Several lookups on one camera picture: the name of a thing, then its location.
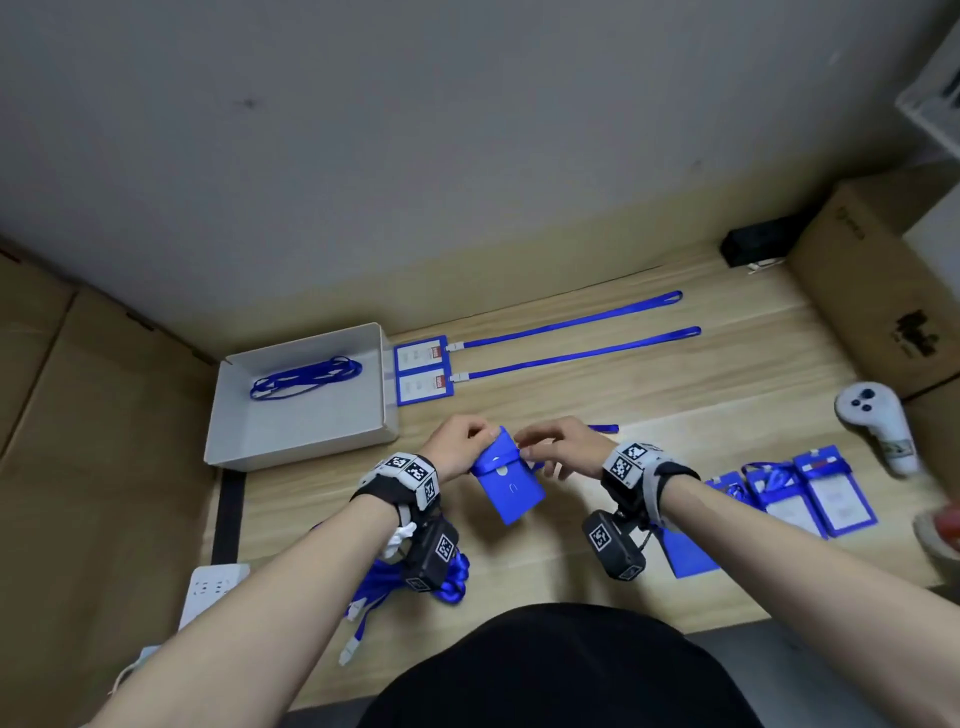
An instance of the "black shirt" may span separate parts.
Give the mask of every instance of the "black shirt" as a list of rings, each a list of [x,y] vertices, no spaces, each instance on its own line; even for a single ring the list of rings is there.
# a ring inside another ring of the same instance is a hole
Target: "black shirt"
[[[373,726],[749,726],[731,677],[661,621],[588,604],[491,619],[400,675],[360,722]]]

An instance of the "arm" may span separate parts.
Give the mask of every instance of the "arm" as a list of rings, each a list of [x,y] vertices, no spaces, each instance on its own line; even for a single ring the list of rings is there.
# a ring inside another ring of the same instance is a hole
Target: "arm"
[[[482,418],[454,415],[420,455],[444,482],[465,473],[497,433]],[[275,726],[397,523],[381,499],[351,500],[169,640],[91,728]]]
[[[561,477],[599,478],[615,445],[573,418],[517,439],[525,458],[561,464]],[[894,720],[960,721],[956,606],[692,477],[667,480],[660,512]]]

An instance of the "person's left hand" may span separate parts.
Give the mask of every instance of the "person's left hand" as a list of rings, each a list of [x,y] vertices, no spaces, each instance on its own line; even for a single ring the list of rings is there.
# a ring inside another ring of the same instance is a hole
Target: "person's left hand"
[[[418,451],[437,469],[441,483],[466,473],[493,444],[500,428],[480,415],[450,415]]]

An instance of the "red object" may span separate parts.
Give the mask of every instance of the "red object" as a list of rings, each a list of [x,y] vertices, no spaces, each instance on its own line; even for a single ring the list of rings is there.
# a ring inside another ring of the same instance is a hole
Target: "red object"
[[[960,551],[960,505],[948,505],[933,516],[937,535],[954,551]]]

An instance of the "wooden table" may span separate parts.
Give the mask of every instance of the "wooden table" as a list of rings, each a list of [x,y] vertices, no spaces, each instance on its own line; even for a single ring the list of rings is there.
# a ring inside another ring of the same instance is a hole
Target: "wooden table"
[[[551,265],[544,265],[545,276]],[[704,477],[752,460],[837,445],[880,523],[835,543],[917,584],[937,583],[911,520],[945,497],[929,476],[890,477],[868,442],[836,419],[833,398],[856,376],[782,266],[748,276],[743,268],[728,269],[712,248],[694,249],[650,271],[411,331],[395,343],[439,333],[450,341],[492,336],[677,288],[684,299],[666,308],[455,352],[453,370],[585,351],[689,326],[703,328],[697,338],[463,382],[452,398],[401,408],[403,434],[389,446],[250,473],[240,560],[256,566],[293,543],[347,502],[357,479],[377,460],[397,449],[416,451],[448,414],[479,412],[510,431],[571,414],[587,423],[619,424],[618,439],[656,443]],[[610,509],[612,501],[595,481],[577,475],[566,483],[548,482],[547,492],[543,503],[508,528],[470,476],[445,485],[444,512],[460,531],[471,563],[465,600],[449,607],[426,595],[392,595],[371,617],[347,667],[337,666],[337,656],[355,625],[342,624],[296,705],[378,692],[482,622],[524,604],[610,604],[651,614],[684,632],[766,617],[723,572],[676,579],[656,540],[647,547],[648,567],[639,579],[610,580],[580,523],[595,508]]]

